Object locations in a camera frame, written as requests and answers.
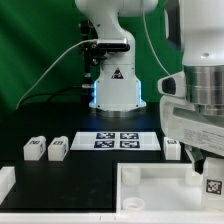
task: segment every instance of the white cube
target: white cube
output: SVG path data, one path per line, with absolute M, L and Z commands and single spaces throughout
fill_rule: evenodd
M 46 138 L 33 137 L 23 147 L 24 160 L 38 161 L 46 151 Z
M 68 138 L 55 138 L 48 147 L 49 161 L 63 161 L 68 153 Z
M 166 160 L 180 160 L 181 157 L 180 142 L 164 137 L 163 148 Z

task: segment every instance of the black sticker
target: black sticker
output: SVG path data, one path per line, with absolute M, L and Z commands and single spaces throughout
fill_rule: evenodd
M 139 149 L 140 143 L 139 141 L 120 141 L 120 148 Z
M 63 141 L 55 141 L 54 143 L 53 143 L 53 145 L 62 145 L 63 144 Z
M 96 141 L 94 148 L 97 149 L 114 148 L 114 141 Z
M 38 145 L 40 143 L 40 141 L 31 141 L 30 145 Z
M 177 141 L 167 140 L 167 143 L 170 144 L 170 145 L 175 145 L 175 144 L 177 144 Z
M 117 68 L 116 71 L 114 72 L 112 79 L 124 79 L 119 68 Z
M 115 139 L 115 133 L 97 133 L 96 139 Z
M 206 192 L 210 194 L 222 195 L 222 181 L 207 180 Z
M 120 139 L 139 139 L 138 133 L 121 133 Z

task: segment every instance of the black cable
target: black cable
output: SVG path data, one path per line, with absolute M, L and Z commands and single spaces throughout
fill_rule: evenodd
M 63 88 L 59 91 L 57 91 L 56 93 L 52 94 L 47 100 L 46 102 L 51 102 L 55 97 L 57 97 L 58 95 L 60 95 L 61 93 L 64 93 L 64 92 L 67 92 L 67 91 L 70 91 L 70 90 L 73 90 L 73 89 L 82 89 L 81 86 L 70 86 L 70 87 L 66 87 L 66 88 Z
M 54 93 L 40 93 L 40 94 L 30 95 L 30 96 L 24 98 L 24 99 L 20 102 L 18 108 L 20 108 L 20 107 L 24 104 L 25 101 L 27 101 L 27 100 L 29 100 L 29 99 L 31 99 L 31 98 L 38 97 L 38 96 L 52 96 L 52 95 L 54 95 Z M 73 94 L 58 94 L 57 96 L 81 96 L 81 95 L 87 95 L 87 94 L 81 94 L 81 93 L 74 94 L 74 93 L 73 93 Z
M 96 42 L 97 40 L 88 40 L 87 42 Z M 16 109 L 19 107 L 20 102 L 42 81 L 42 79 L 53 69 L 53 67 L 65 56 L 67 55 L 70 51 L 73 49 L 77 48 L 79 45 L 86 43 L 86 41 L 82 41 L 72 47 L 70 47 L 68 50 L 66 50 L 45 72 L 44 74 L 37 80 L 37 82 L 22 96 L 22 98 L 19 100 L 17 103 Z

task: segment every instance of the blue light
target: blue light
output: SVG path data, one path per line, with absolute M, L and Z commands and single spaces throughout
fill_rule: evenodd
M 138 81 L 138 88 L 139 88 L 139 104 L 142 104 L 143 100 L 142 100 L 142 83 L 140 81 Z
M 96 81 L 94 82 L 93 104 L 96 105 Z

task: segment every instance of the cable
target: cable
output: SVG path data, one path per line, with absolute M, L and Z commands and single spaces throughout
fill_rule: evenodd
M 21 99 L 19 100 L 19 102 L 17 103 L 16 109 L 19 108 L 19 105 L 21 103 L 21 101 L 41 82 L 41 80 L 52 70 L 52 68 L 70 51 L 72 51 L 73 49 L 75 49 L 76 47 L 78 47 L 81 44 L 84 43 L 89 43 L 89 42 L 95 42 L 96 39 L 93 40 L 86 40 L 86 41 L 81 41 L 80 43 L 70 47 L 68 50 L 66 50 L 45 72 L 44 74 L 37 80 L 37 82 L 21 97 Z
M 52 99 L 54 99 L 55 97 L 57 97 L 58 95 L 60 95 L 61 93 L 67 92 L 69 90 L 72 89 L 82 89 L 82 86 L 70 86 L 70 87 L 66 87 L 64 89 L 61 89 L 59 91 L 57 91 L 56 93 L 52 94 L 47 100 L 46 102 L 50 102 Z
M 148 43 L 149 43 L 149 46 L 152 50 L 152 53 L 154 55 L 154 57 L 156 58 L 158 64 L 160 65 L 160 67 L 163 69 L 163 71 L 168 75 L 170 76 L 170 73 L 164 68 L 164 66 L 162 65 L 161 61 L 159 60 L 155 50 L 154 50 L 154 47 L 152 45 L 152 41 L 150 39 L 150 36 L 149 36 L 149 33 L 148 33 L 148 29 L 147 29 L 147 25 L 146 25 L 146 19 L 145 19 L 145 9 L 144 9 L 144 0 L 142 0 L 142 17 L 143 17 L 143 24 L 144 24 L 144 29 L 145 29 L 145 34 L 146 34 L 146 37 L 147 37 L 147 40 L 148 40 Z
M 39 94 L 34 94 L 34 95 L 30 95 L 30 96 L 24 98 L 20 102 L 18 108 L 20 108 L 24 104 L 25 101 L 27 101 L 27 100 L 29 100 L 31 98 L 34 98 L 34 97 L 38 97 L 38 96 L 54 96 L 54 97 L 57 97 L 57 96 L 82 96 L 82 95 L 83 96 L 87 96 L 87 94 L 82 94 L 82 93 L 77 93 L 77 94 L 75 94 L 75 93 L 73 93 L 73 94 L 72 93 L 70 93 L 70 94 L 57 94 L 57 95 L 55 95 L 55 93 L 39 93 Z

